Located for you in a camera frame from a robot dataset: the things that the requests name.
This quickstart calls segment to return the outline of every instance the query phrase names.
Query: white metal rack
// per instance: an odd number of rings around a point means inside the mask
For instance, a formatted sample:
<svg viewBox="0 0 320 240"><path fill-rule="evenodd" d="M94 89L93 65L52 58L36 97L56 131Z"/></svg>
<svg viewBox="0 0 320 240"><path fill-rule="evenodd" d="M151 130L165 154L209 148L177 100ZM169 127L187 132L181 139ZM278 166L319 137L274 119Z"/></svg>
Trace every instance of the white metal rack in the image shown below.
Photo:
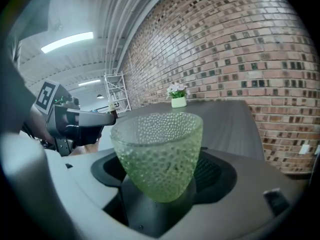
<svg viewBox="0 0 320 240"><path fill-rule="evenodd" d="M104 74L104 86L108 99L114 103L118 103L117 113L123 113L131 110L126 84L124 80L124 74Z"/></svg>

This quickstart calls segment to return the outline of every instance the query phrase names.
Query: small vase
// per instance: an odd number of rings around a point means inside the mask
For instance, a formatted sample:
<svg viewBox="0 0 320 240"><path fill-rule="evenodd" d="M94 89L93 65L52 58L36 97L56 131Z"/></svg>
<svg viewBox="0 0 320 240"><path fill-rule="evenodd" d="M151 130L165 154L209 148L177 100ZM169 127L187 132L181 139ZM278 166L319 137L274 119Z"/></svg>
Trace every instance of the small vase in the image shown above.
<svg viewBox="0 0 320 240"><path fill-rule="evenodd" d="M182 108L182 107L185 107L186 105L187 105L186 97L173 98L171 100L171 106L173 108Z"/></svg>

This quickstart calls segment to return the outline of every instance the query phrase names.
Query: wall outlet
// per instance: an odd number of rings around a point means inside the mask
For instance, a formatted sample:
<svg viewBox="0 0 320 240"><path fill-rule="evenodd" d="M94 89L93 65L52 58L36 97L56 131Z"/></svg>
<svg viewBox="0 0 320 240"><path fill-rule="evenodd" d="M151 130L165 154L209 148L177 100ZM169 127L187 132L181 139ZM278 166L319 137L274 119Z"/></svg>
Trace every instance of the wall outlet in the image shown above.
<svg viewBox="0 0 320 240"><path fill-rule="evenodd" d="M316 156L318 156L318 155L320 154L320 145L318 145L318 147L316 148L314 154L315 154Z"/></svg>
<svg viewBox="0 0 320 240"><path fill-rule="evenodd" d="M299 151L299 155L305 155L308 152L309 147L310 146L308 144L303 144Z"/></svg>

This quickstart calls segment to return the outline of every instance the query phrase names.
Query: bubble pattern glass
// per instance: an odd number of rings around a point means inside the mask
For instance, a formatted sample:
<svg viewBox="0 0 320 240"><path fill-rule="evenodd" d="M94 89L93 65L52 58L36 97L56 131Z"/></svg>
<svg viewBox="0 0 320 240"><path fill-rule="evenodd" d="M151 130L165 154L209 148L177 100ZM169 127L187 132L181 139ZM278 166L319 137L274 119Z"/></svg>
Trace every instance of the bubble pattern glass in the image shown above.
<svg viewBox="0 0 320 240"><path fill-rule="evenodd" d="M114 150L133 183L160 203L176 200L190 183L199 157L201 117L152 113L116 124Z"/></svg>

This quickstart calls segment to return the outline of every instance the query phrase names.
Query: fluorescent light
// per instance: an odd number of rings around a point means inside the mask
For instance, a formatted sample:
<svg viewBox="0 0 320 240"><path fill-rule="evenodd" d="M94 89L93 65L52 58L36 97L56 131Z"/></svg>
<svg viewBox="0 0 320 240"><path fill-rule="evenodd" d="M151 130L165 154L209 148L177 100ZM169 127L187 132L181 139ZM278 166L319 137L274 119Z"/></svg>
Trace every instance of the fluorescent light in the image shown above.
<svg viewBox="0 0 320 240"><path fill-rule="evenodd" d="M68 44L72 44L74 42L82 41L82 40L87 40L87 39L92 39L94 38L93 32L87 32L87 33L82 33L82 34L75 34L68 36L66 38L60 39L58 41L52 42L45 47L42 47L41 50L46 54L54 49L57 49L61 46L65 46Z"/></svg>
<svg viewBox="0 0 320 240"><path fill-rule="evenodd" d="M97 83L97 82L100 82L100 79L89 81L89 82L79 83L78 86L85 86L85 85L89 85L89 84L93 84L93 83Z"/></svg>

